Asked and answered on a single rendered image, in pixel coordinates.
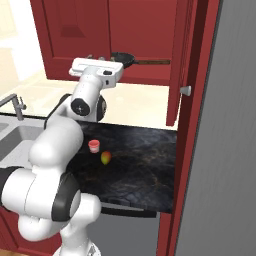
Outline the grey fridge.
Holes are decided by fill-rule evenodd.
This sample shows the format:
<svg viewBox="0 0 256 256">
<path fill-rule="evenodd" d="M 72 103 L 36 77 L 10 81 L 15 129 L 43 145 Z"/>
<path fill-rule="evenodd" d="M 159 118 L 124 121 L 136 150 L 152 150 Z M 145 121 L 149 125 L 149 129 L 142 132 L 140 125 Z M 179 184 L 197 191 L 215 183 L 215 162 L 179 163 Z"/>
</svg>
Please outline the grey fridge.
<svg viewBox="0 0 256 256">
<path fill-rule="evenodd" d="M 222 0 L 175 256 L 256 256 L 256 0 Z"/>
</svg>

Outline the grey dishwasher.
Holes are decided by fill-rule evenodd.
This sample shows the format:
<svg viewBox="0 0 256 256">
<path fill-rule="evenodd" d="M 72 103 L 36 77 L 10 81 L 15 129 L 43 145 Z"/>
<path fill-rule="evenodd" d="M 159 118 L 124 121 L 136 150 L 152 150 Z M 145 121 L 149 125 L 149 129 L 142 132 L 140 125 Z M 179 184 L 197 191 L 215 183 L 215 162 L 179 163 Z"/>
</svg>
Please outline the grey dishwasher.
<svg viewBox="0 0 256 256">
<path fill-rule="evenodd" d="M 142 211 L 139 208 L 103 203 L 102 207 Z M 100 214 L 88 226 L 88 234 L 102 256 L 156 256 L 160 214 L 156 218 Z"/>
</svg>

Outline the steel sink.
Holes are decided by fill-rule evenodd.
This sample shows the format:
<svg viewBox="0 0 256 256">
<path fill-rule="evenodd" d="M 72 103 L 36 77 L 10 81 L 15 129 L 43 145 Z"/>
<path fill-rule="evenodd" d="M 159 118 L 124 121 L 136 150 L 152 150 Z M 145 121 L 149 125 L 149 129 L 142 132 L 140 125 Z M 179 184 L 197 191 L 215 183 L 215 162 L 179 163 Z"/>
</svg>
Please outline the steel sink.
<svg viewBox="0 0 256 256">
<path fill-rule="evenodd" d="M 0 167 L 30 168 L 29 150 L 42 131 L 42 127 L 22 125 L 7 133 L 0 139 Z"/>
</svg>

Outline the red open cabinet door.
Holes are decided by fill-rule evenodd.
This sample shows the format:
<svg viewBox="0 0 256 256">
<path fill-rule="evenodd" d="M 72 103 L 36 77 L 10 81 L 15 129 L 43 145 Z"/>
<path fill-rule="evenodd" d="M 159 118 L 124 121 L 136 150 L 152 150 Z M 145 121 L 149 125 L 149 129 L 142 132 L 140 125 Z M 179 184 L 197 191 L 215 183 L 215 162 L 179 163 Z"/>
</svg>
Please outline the red open cabinet door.
<svg viewBox="0 0 256 256">
<path fill-rule="evenodd" d="M 198 0 L 177 0 L 166 125 L 173 126 L 178 114 L 180 88 L 188 73 Z"/>
</svg>

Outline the red tall side panel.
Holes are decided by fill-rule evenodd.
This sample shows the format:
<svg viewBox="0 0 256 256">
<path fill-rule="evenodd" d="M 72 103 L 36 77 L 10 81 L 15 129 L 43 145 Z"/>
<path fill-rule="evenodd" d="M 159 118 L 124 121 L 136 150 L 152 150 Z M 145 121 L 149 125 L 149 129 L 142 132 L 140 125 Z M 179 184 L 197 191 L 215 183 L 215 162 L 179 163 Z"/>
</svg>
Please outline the red tall side panel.
<svg viewBox="0 0 256 256">
<path fill-rule="evenodd" d="M 182 86 L 191 86 L 192 92 L 190 96 L 180 93 L 174 123 L 178 126 L 178 132 L 173 209 L 170 214 L 160 215 L 156 256 L 175 255 L 220 3 L 221 0 L 197 2 L 188 73 Z"/>
</svg>

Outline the grey tap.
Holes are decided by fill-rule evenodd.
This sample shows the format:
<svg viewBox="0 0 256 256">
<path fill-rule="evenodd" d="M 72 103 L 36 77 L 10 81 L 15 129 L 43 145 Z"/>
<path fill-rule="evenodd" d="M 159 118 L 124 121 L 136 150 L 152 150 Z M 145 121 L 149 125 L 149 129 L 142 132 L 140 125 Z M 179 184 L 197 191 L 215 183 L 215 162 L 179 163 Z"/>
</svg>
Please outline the grey tap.
<svg viewBox="0 0 256 256">
<path fill-rule="evenodd" d="M 14 107 L 17 119 L 19 121 L 22 121 L 24 119 L 22 111 L 27 109 L 27 106 L 23 102 L 23 99 L 18 97 L 15 93 L 10 94 L 4 99 L 0 100 L 0 107 L 4 106 L 9 102 L 11 102 Z"/>
</svg>

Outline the red closed cabinet door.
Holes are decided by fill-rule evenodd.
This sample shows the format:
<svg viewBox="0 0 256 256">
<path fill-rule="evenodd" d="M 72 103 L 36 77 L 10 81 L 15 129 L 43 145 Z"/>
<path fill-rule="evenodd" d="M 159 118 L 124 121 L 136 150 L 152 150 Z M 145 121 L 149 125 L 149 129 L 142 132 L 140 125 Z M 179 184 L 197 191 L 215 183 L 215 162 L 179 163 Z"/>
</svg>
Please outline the red closed cabinet door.
<svg viewBox="0 0 256 256">
<path fill-rule="evenodd" d="M 75 58 L 111 57 L 109 0 L 30 0 L 46 77 L 69 75 Z"/>
</svg>

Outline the red wall cabinet carcass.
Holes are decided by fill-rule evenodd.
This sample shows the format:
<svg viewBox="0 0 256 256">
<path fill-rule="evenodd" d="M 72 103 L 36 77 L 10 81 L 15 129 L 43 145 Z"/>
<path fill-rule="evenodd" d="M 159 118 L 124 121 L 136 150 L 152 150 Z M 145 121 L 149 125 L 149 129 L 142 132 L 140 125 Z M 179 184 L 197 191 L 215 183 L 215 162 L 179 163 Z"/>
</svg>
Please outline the red wall cabinet carcass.
<svg viewBox="0 0 256 256">
<path fill-rule="evenodd" d="M 109 0 L 112 51 L 170 60 L 176 5 L 177 0 Z"/>
</svg>

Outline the pink cup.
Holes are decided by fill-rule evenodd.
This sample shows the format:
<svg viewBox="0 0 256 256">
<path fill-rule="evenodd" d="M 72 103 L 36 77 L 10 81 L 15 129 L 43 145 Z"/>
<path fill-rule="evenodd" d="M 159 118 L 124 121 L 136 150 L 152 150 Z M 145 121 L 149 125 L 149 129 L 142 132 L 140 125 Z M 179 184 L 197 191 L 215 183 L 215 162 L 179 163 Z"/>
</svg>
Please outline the pink cup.
<svg viewBox="0 0 256 256">
<path fill-rule="evenodd" d="M 96 139 L 90 140 L 88 147 L 91 153 L 98 153 L 100 150 L 100 141 Z"/>
</svg>

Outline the green red mango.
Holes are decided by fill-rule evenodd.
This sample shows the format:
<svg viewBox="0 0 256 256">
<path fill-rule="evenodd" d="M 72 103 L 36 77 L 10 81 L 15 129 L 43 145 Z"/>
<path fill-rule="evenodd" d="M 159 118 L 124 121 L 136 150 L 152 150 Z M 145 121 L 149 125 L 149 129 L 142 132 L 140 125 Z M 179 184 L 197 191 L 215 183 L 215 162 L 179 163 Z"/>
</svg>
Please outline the green red mango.
<svg viewBox="0 0 256 256">
<path fill-rule="evenodd" d="M 101 162 L 107 165 L 111 161 L 112 155 L 109 151 L 104 151 L 101 153 Z"/>
</svg>

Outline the red base cabinet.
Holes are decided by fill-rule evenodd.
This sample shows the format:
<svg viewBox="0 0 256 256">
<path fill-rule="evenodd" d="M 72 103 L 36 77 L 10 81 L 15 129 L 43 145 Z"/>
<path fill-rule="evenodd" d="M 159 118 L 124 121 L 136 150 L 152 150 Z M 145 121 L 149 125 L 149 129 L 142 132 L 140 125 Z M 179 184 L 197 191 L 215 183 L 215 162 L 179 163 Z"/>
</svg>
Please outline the red base cabinet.
<svg viewBox="0 0 256 256">
<path fill-rule="evenodd" d="M 52 256 L 60 245 L 60 234 L 39 242 L 25 240 L 18 231 L 18 215 L 0 207 L 0 249 L 28 256 Z"/>
</svg>

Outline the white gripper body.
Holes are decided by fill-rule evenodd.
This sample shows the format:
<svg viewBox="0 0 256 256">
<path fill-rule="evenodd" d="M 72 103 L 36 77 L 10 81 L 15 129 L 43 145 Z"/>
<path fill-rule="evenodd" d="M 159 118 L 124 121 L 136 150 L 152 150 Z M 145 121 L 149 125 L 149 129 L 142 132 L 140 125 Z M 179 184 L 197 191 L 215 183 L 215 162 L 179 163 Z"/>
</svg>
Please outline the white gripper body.
<svg viewBox="0 0 256 256">
<path fill-rule="evenodd" d="M 89 58 L 75 58 L 69 70 L 69 74 L 71 76 L 81 76 L 84 70 L 88 67 L 101 68 L 102 70 L 111 71 L 116 78 L 120 78 L 124 70 L 124 65 L 120 62 Z"/>
</svg>

